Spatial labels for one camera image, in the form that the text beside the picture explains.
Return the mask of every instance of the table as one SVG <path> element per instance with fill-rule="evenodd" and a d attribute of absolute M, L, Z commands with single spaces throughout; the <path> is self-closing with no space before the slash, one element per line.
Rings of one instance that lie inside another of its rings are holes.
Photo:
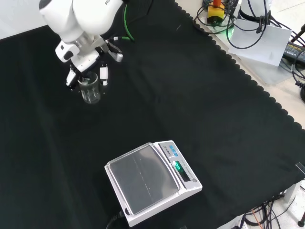
<path fill-rule="evenodd" d="M 103 167 L 147 142 L 175 141 L 203 190 L 135 229 L 215 229 L 301 179 L 300 126 L 172 0 L 155 0 L 130 32 L 136 43 L 117 43 L 124 62 L 106 59 L 97 106 L 65 88 L 69 69 L 46 55 L 59 42 L 50 29 L 0 44 L 3 227 L 104 228 L 120 206 Z"/>
<path fill-rule="evenodd" d="M 195 18 L 198 9 L 202 6 L 202 0 L 190 0 L 190 1 L 184 1 L 184 0 L 175 0 L 180 7 L 182 7 L 183 10 L 185 10 L 187 13 L 190 14 L 191 17 Z M 201 28 L 203 28 L 206 31 L 210 31 L 210 29 L 201 24 L 198 20 L 197 23 L 200 24 Z M 224 34 L 218 34 L 210 35 L 213 40 L 216 41 L 218 45 L 221 46 L 223 50 L 228 51 L 230 44 L 226 40 L 226 36 Z M 257 81 L 258 85 L 262 86 L 265 91 L 267 91 L 270 96 L 276 99 L 276 101 L 282 106 L 283 109 L 285 109 L 289 115 L 291 115 L 296 122 L 301 124 L 303 129 L 305 129 L 305 104 L 300 99 L 300 89 L 296 87 L 295 81 L 292 78 L 292 75 L 285 71 L 281 67 L 274 67 L 267 64 L 260 64 L 258 62 L 252 62 L 250 60 L 247 60 L 245 58 L 240 58 L 237 55 L 231 54 L 231 56 L 237 61 L 237 63 L 241 66 L 241 69 L 245 70 L 245 72 L 251 77 Z M 289 79 L 278 83 L 276 85 L 272 84 L 266 84 L 260 76 L 257 74 L 283 74 L 283 77 L 287 77 L 287 75 L 290 75 Z M 297 190 L 300 188 L 301 182 L 292 185 L 287 191 L 285 195 L 285 201 L 289 202 L 291 201 L 295 195 Z M 242 216 L 239 216 L 229 222 L 228 224 L 221 227 L 227 228 L 232 227 L 233 224 L 238 224 L 238 221 L 240 221 Z"/>
<path fill-rule="evenodd" d="M 189 1 L 184 1 L 184 0 L 175 0 L 180 7 L 182 7 L 183 10 L 185 10 L 187 13 L 190 14 L 193 18 L 195 18 L 198 9 L 202 6 L 202 0 L 189 0 Z M 209 29 L 201 24 L 201 27 L 205 30 Z M 226 52 L 228 51 L 228 42 L 223 42 L 219 39 L 218 36 L 215 35 L 210 35 L 213 40 L 216 41 L 216 44 L 221 46 L 223 50 Z M 283 109 L 285 109 L 289 115 L 291 115 L 296 122 L 301 124 L 303 129 L 305 129 L 305 119 L 304 119 L 304 114 L 305 114 L 305 104 L 303 101 L 300 99 L 300 88 L 298 88 L 295 85 L 295 81 L 291 77 L 288 80 L 285 80 L 284 82 L 281 82 L 276 85 L 270 85 L 264 83 L 258 74 L 256 74 L 252 69 L 251 66 L 249 65 L 248 62 L 245 62 L 245 60 L 241 60 L 238 56 L 232 54 L 231 55 L 237 63 L 241 66 L 241 68 L 249 74 L 254 80 L 257 81 L 258 85 L 262 86 L 265 91 L 267 91 L 271 97 L 275 98 L 276 101 L 282 106 Z M 269 72 L 277 72 L 277 71 L 284 71 L 282 68 L 274 68 L 273 66 L 266 66 L 264 65 L 265 71 L 267 73 Z"/>

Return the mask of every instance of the floor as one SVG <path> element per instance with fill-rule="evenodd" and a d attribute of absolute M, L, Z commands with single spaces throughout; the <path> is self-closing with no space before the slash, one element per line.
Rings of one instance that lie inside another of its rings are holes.
<path fill-rule="evenodd" d="M 302 186 L 305 187 L 305 180 L 302 181 Z M 273 211 L 278 216 L 282 212 L 284 212 L 290 203 L 286 203 L 284 199 L 277 200 L 274 203 Z M 301 188 L 298 190 L 297 195 L 295 197 L 294 202 L 288 209 L 286 213 L 278 217 L 281 229 L 300 229 L 298 226 L 298 221 L 302 218 L 305 212 L 305 191 Z M 258 220 L 262 218 L 262 216 L 256 213 Z M 247 217 L 250 221 L 255 222 L 255 218 L 253 216 Z M 247 225 L 248 229 L 260 229 L 260 227 L 252 227 Z M 278 229 L 278 225 L 276 220 L 272 221 L 272 229 Z"/>
<path fill-rule="evenodd" d="M 305 24 L 305 0 L 273 0 L 274 18 L 298 33 Z"/>

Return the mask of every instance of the digital display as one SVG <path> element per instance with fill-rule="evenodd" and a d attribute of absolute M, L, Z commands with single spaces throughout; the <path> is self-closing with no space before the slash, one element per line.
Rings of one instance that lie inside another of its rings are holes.
<path fill-rule="evenodd" d="M 179 161 L 173 161 L 173 165 L 175 166 L 176 170 L 178 171 L 184 182 L 191 181 L 185 170 L 182 168 Z"/>

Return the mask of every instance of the white paper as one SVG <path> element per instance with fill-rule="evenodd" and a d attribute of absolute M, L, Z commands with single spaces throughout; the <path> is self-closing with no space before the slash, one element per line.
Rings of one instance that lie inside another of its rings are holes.
<path fill-rule="evenodd" d="M 252 30 L 258 27 L 258 23 L 237 19 L 235 22 L 240 28 Z M 249 49 L 237 49 L 229 45 L 229 53 L 236 54 L 248 59 L 278 66 L 289 41 L 291 30 L 267 25 L 261 40 Z M 242 31 L 234 28 L 230 41 L 237 47 L 247 47 L 255 43 L 261 33 L 256 31 Z"/>

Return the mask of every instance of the scale control panel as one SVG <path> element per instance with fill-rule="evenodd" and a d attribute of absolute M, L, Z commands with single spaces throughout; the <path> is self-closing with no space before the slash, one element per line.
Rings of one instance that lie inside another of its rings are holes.
<path fill-rule="evenodd" d="M 195 176 L 173 141 L 159 142 L 158 145 L 186 189 L 201 186 L 198 178 Z"/>

